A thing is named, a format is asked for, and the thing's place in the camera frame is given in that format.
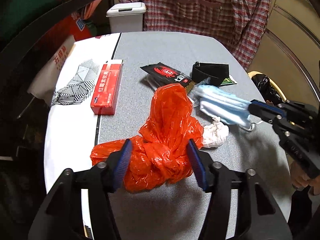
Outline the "person's right hand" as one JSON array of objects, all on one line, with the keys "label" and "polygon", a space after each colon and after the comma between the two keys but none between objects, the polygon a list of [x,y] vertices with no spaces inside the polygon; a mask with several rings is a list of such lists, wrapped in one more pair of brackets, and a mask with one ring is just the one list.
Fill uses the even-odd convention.
[{"label": "person's right hand", "polygon": [[311,179],[299,166],[296,161],[293,161],[290,165],[290,176],[292,184],[297,187],[313,187],[313,195],[319,195],[319,184],[320,178],[317,176],[314,179]]}]

